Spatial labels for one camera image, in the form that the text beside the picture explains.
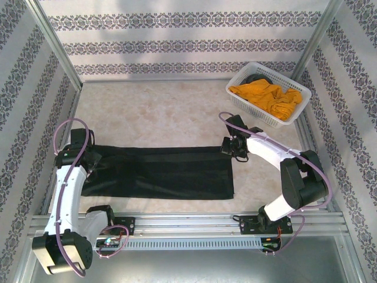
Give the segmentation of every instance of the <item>patterned wallpaper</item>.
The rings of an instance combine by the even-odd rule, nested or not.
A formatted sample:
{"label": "patterned wallpaper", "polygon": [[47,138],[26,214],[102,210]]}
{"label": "patterned wallpaper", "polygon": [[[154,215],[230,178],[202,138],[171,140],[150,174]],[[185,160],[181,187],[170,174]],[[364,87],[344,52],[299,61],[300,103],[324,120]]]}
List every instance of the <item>patterned wallpaper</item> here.
{"label": "patterned wallpaper", "polygon": [[328,4],[296,2],[40,0],[83,81],[291,75]]}
{"label": "patterned wallpaper", "polygon": [[22,0],[0,0],[0,282],[13,279],[76,90]]}
{"label": "patterned wallpaper", "polygon": [[345,1],[301,77],[313,95],[305,118],[367,282],[377,282],[376,18],[371,1]]}

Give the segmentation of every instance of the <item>orange cloth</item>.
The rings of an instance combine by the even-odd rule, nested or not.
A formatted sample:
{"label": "orange cloth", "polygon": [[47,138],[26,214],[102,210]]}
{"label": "orange cloth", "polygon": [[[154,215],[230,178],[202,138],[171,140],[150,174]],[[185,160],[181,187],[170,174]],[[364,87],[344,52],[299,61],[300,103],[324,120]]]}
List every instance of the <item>orange cloth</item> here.
{"label": "orange cloth", "polygon": [[300,91],[290,88],[283,93],[281,86],[269,84],[265,79],[230,87],[229,90],[282,121],[288,120],[302,101]]}

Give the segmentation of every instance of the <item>marble floor surface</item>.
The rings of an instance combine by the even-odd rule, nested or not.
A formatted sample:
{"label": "marble floor surface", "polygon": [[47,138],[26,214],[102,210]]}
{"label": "marble floor surface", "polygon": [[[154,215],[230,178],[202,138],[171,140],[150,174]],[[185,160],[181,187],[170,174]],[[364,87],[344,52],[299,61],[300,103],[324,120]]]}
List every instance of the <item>marble floor surface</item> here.
{"label": "marble floor surface", "polygon": [[[227,81],[85,83],[76,117],[95,133],[96,144],[120,147],[220,146],[228,136],[218,113],[240,114],[248,127],[300,149],[295,125],[274,129],[239,109],[225,91]],[[80,212],[110,204],[114,212],[257,211],[281,194],[279,171],[258,156],[233,160],[234,199],[165,200],[81,197]]]}

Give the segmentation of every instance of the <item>laundry basket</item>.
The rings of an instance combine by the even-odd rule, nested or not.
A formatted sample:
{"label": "laundry basket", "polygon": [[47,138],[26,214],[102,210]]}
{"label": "laundry basket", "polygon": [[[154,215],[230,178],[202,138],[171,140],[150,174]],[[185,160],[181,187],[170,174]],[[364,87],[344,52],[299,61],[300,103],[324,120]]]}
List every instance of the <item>laundry basket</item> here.
{"label": "laundry basket", "polygon": [[[229,87],[233,85],[240,85],[245,78],[252,74],[266,75],[272,80],[273,84],[281,86],[284,92],[286,92],[288,88],[294,88],[295,90],[299,90],[301,92],[302,102],[296,105],[294,112],[288,120],[281,121],[275,116],[265,112],[229,90]],[[256,116],[274,128],[280,128],[282,125],[292,124],[293,121],[299,117],[300,113],[304,110],[312,96],[312,92],[308,88],[256,62],[250,62],[248,65],[244,66],[226,85],[226,91],[232,96],[232,102],[236,106]]]}

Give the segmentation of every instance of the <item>black towel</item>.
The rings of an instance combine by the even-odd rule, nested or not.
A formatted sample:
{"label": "black towel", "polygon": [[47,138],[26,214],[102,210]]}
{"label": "black towel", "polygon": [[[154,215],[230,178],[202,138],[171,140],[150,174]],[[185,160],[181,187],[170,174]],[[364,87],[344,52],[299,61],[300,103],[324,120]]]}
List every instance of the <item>black towel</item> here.
{"label": "black towel", "polygon": [[102,155],[82,196],[233,199],[232,157],[220,147],[122,148],[93,146]]}

